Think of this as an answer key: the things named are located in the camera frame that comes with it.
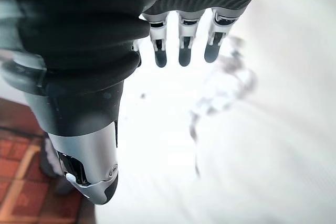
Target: prosthetic hand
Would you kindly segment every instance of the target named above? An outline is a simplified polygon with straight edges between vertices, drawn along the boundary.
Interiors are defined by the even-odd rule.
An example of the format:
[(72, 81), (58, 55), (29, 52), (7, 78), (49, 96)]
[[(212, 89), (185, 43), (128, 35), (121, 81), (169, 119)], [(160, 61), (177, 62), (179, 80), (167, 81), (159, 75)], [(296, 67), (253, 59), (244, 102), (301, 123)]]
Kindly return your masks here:
[[(25, 93), (49, 133), (65, 177), (95, 204), (118, 183), (118, 112), (123, 81), (137, 68), (136, 39), (149, 33), (166, 64), (166, 17), (180, 16), (182, 66), (204, 9), (213, 9), (205, 60), (216, 59), (251, 0), (0, 0), (0, 48), (13, 60), (5, 80)], [(143, 13), (146, 21), (138, 19)]]

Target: tile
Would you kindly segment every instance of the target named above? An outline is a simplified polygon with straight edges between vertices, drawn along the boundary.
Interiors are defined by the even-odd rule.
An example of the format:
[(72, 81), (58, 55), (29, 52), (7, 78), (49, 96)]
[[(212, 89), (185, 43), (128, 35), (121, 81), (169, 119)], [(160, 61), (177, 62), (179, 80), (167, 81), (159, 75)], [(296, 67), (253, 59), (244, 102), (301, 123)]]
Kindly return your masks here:
[(78, 216), (82, 195), (74, 190), (68, 195), (56, 195), (55, 188), (57, 181), (54, 180), (49, 187), (44, 206), (41, 211), (41, 219), (67, 218), (75, 220)]
[(12, 214), (17, 216), (39, 216), (48, 186), (48, 183), (25, 182), (16, 199)]
[(10, 184), (11, 183), (9, 181), (0, 180), (0, 204), (4, 200)]
[(13, 142), (4, 138), (0, 138), (0, 157), (6, 158), (12, 149)]
[(26, 153), (28, 148), (27, 143), (16, 142), (13, 144), (11, 151), (8, 153), (7, 158), (14, 160), (21, 160)]
[(25, 179), (37, 182), (50, 182), (50, 178), (40, 169), (40, 152), (35, 153), (31, 159)]
[(18, 167), (18, 161), (0, 158), (0, 177), (14, 178)]

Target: robotic hand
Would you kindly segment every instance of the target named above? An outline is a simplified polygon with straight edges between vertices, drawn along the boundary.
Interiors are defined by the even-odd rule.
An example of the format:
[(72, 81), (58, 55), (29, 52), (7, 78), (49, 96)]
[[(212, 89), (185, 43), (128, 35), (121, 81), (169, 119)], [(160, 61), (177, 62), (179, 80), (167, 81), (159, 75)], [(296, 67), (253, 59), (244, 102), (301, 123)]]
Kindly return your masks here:
[(178, 10), (179, 62), (187, 66), (198, 21), (211, 7), (205, 60), (212, 62), (250, 1), (0, 0), (0, 49), (13, 57), (3, 77), (25, 92), (65, 177), (93, 203), (105, 204), (118, 183), (123, 81), (140, 62), (133, 42), (150, 33), (155, 61), (164, 67), (166, 17)]

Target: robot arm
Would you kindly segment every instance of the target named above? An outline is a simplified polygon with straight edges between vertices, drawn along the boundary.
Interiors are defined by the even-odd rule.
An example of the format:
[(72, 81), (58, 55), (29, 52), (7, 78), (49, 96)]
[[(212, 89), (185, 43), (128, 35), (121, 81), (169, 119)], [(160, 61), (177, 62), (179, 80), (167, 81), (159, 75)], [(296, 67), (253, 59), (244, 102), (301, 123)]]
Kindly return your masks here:
[[(164, 67), (166, 14), (180, 16), (180, 64), (203, 10), (214, 17), (205, 60), (216, 59), (232, 24), (251, 0), (0, 0), (0, 49), (13, 60), (3, 77), (23, 91), (49, 133), (66, 178), (95, 204), (118, 183), (118, 112), (123, 81), (140, 56), (134, 40), (149, 33)], [(144, 13), (148, 22), (138, 19)]]

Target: white surface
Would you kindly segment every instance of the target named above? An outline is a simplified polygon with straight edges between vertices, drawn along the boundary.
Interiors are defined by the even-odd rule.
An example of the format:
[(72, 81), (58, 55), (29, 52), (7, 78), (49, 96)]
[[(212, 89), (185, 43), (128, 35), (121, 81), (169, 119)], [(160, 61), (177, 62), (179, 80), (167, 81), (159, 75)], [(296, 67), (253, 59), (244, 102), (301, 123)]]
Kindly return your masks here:
[(246, 40), (257, 91), (201, 121), (200, 180), (186, 111), (211, 67), (202, 56), (211, 14), (187, 68), (171, 14), (167, 67), (155, 66), (147, 38), (125, 82), (120, 180), (96, 207), (98, 223), (335, 223), (335, 10), (334, 0), (253, 0), (231, 34)]

